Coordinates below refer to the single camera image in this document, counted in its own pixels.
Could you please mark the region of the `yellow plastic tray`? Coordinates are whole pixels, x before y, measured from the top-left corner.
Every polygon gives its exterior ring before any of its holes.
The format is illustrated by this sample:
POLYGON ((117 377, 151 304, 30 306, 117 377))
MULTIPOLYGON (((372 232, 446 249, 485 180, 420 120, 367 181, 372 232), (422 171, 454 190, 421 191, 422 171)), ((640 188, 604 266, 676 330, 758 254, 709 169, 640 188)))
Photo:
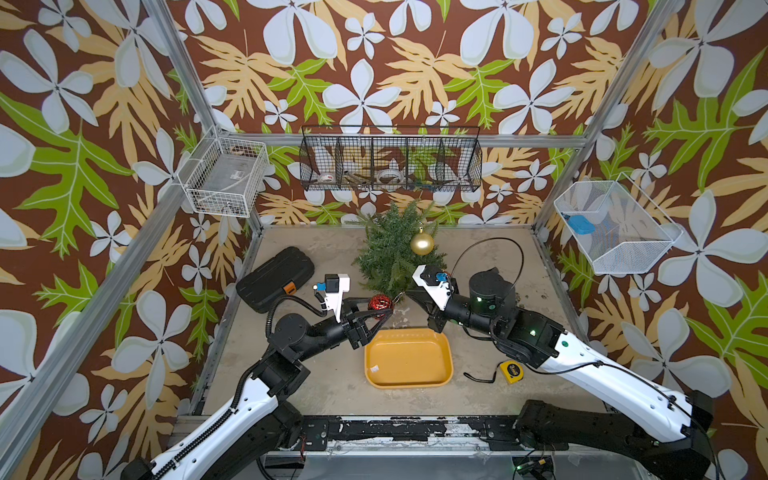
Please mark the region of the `yellow plastic tray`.
POLYGON ((365 346, 364 373, 378 389, 443 386, 454 374, 450 343, 429 328, 382 330, 365 346))

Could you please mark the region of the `red ornament with gold cap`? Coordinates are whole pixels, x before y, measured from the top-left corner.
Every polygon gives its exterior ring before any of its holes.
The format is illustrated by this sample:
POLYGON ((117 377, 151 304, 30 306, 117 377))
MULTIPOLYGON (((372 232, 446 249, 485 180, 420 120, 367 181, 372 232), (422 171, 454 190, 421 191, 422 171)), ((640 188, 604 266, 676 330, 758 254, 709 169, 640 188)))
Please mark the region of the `red ornament with gold cap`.
POLYGON ((390 311, 392 306, 392 299, 385 294, 376 294, 368 302, 368 309, 374 312, 390 311))

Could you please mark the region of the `gold ornament ball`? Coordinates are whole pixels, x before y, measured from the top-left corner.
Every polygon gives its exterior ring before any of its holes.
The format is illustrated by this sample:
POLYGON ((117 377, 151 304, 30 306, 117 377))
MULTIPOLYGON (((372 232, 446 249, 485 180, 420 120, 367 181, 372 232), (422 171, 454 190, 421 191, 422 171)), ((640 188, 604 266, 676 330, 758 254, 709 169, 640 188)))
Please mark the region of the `gold ornament ball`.
POLYGON ((411 238, 410 249, 418 256, 426 256, 430 254, 435 246, 434 238, 431 234, 426 232, 423 227, 420 227, 417 233, 411 238))

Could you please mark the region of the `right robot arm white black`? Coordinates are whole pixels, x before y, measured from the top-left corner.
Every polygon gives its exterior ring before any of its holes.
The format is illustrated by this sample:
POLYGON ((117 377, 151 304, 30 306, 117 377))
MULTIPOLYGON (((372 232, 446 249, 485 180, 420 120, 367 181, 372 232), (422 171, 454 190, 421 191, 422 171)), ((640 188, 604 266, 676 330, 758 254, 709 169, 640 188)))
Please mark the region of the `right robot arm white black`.
POLYGON ((530 449, 576 444, 638 462, 658 479, 702 479, 715 463, 707 430, 712 399, 647 380, 597 352, 560 323, 518 306, 514 285, 492 268, 474 274, 470 293, 438 267, 421 265, 409 296, 442 332, 454 322, 479 332, 527 371, 565 379, 604 404, 606 413, 577 411, 528 400, 513 429, 530 449))

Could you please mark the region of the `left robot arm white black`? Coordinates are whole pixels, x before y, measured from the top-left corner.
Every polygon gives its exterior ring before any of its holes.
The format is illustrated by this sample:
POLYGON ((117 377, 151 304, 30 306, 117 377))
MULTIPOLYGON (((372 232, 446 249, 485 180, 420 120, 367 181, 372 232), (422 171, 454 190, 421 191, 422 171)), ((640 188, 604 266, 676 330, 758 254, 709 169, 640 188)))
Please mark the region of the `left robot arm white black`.
POLYGON ((268 347, 238 380, 233 397, 192 433, 153 460, 131 461, 123 479, 232 479, 246 466, 281 445, 301 441, 303 417, 288 399, 308 378, 305 361, 343 343, 357 349, 370 343, 391 318, 385 295, 345 299, 321 296, 321 307, 283 295, 279 307, 293 302, 320 317, 311 324, 302 315, 266 320, 268 347))

